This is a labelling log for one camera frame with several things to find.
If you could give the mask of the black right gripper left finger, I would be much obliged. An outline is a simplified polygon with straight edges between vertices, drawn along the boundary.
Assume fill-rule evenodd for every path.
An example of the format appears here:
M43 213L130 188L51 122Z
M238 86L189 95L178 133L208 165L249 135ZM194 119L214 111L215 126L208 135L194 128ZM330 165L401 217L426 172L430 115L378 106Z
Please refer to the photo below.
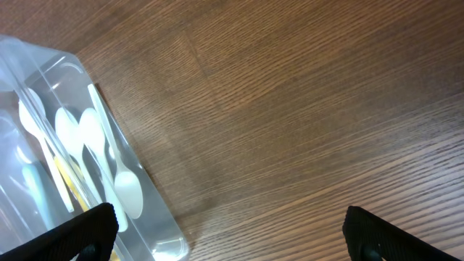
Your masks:
M1 259L108 261L118 228L113 205L102 203L3 253Z

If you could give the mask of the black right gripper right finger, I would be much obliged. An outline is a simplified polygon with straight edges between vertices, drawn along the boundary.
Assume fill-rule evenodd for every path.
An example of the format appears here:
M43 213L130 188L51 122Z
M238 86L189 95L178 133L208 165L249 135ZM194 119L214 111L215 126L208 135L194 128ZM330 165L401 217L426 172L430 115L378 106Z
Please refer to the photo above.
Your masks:
M358 206L347 208L342 232L354 261L459 261Z

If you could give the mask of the yellow plastic spoon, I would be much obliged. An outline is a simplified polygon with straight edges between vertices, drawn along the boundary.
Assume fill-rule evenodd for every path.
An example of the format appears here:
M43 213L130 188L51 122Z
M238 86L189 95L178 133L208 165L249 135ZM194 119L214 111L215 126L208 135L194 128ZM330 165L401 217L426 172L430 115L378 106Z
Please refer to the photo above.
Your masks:
M59 227L63 230L66 240L78 244L67 253L76 254L78 260L121 260L121 254L117 253L115 246L119 225L114 207L106 202L93 208L89 207L83 193L79 191L77 180L72 178L64 161L56 156L54 160L67 187L83 210L83 213Z

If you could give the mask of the white plastic spoon thin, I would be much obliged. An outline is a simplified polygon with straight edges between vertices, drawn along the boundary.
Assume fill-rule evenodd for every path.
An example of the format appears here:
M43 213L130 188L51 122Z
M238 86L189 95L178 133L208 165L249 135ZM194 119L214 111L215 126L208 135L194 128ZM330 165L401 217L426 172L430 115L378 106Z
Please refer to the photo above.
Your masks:
M137 219L141 216L144 206L144 197L140 180L123 162L103 101L93 83L88 85L88 91L97 115L100 118L105 136L114 154L116 163L115 188L117 195L128 216L132 219Z

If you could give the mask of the light blue plastic fork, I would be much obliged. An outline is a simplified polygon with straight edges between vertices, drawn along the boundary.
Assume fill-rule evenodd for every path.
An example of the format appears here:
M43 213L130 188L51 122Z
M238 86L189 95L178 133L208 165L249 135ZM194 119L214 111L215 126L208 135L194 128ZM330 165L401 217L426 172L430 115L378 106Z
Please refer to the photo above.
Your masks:
M49 204L46 200L44 185L41 181L37 168L34 165L26 165L22 168L22 175L47 230L49 231L53 229L54 222L51 217Z

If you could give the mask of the white plastic spoon thick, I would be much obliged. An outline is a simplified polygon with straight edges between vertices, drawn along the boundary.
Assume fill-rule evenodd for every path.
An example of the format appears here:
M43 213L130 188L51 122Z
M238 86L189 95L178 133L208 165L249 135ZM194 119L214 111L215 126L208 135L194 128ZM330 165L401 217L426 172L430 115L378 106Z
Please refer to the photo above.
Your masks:
M105 154L106 138L94 108L87 108L83 111L79 121L79 130L83 131L83 142L94 153L101 167L101 184L104 188L106 202L112 204L115 209L118 231L124 232L128 229L128 220L114 190L114 181Z

